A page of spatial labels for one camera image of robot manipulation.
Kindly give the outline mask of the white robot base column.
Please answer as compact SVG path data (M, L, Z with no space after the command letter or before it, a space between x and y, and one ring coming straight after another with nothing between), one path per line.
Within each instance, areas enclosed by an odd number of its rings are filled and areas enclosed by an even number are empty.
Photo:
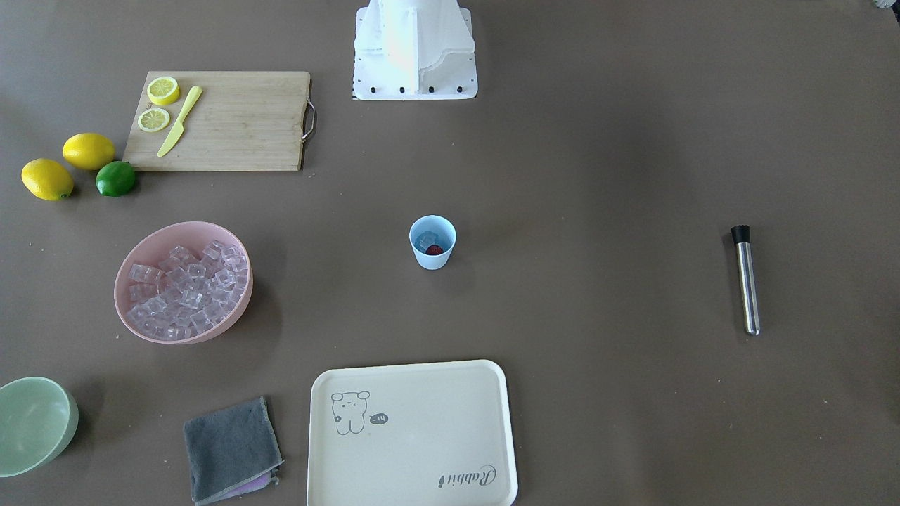
M356 11L356 100L464 100L478 93L472 14L456 1L370 1Z

